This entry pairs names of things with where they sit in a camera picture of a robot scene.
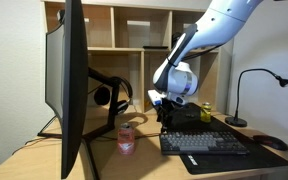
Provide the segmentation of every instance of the black keyboard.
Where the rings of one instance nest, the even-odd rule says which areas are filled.
[[[249,153],[230,132],[167,132],[159,138],[163,155]]]

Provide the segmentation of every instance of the mouse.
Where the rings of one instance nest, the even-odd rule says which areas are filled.
[[[263,145],[267,145],[271,148],[280,150],[280,151],[287,151],[288,145],[278,139],[277,137],[269,136],[269,135],[254,135],[253,140]]]

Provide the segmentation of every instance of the drink can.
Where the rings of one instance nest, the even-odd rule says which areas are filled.
[[[121,154],[133,154],[135,149],[135,135],[130,123],[121,124],[117,135],[117,148]]]
[[[211,109],[212,105],[208,102],[204,102],[201,106],[201,121],[210,123],[211,122]]]

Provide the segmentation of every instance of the black desk lamp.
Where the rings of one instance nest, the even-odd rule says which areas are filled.
[[[281,87],[288,86],[288,79],[283,79],[283,78],[281,78],[281,76],[278,76],[275,73],[273,73],[272,71],[267,70],[267,69],[263,69],[263,68],[248,69],[248,70],[241,72],[240,77],[238,78],[238,84],[237,84],[237,103],[236,103],[235,116],[225,118],[225,122],[229,125],[232,125],[232,126],[237,126],[237,127],[246,127],[247,126],[247,122],[245,120],[238,118],[238,105],[239,105],[239,99],[240,99],[239,96],[240,96],[241,77],[242,77],[243,73],[248,72],[248,71],[266,71],[266,72],[272,74],[279,81]]]

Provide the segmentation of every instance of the wooden shelf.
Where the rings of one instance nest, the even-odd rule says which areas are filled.
[[[56,13],[64,8],[62,0],[42,0],[48,30],[57,26]],[[121,76],[132,85],[132,103],[140,112],[152,109],[147,91],[154,89],[155,70],[165,60],[172,47],[172,34],[183,32],[204,12],[192,9],[162,9],[128,7],[83,1],[88,38],[89,66],[106,76]],[[143,46],[163,46],[166,49],[144,49]],[[205,49],[191,51],[188,55]],[[221,48],[192,60],[187,60],[199,78],[198,93],[190,101],[201,104],[208,101],[213,109],[224,112],[229,79],[230,58]],[[99,82],[90,80],[90,88]]]

